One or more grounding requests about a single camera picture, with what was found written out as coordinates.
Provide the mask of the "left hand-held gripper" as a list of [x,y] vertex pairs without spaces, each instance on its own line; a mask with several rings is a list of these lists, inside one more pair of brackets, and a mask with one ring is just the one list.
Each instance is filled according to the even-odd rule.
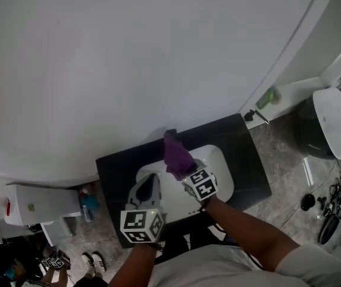
[[145,176],[130,190],[121,211],[120,230],[130,243],[157,243],[165,225],[157,174]]

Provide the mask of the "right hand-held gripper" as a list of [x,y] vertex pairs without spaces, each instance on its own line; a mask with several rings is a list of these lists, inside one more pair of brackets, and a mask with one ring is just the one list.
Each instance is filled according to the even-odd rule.
[[204,201],[218,192],[217,181],[211,169],[199,159],[182,179],[186,192],[197,201]]

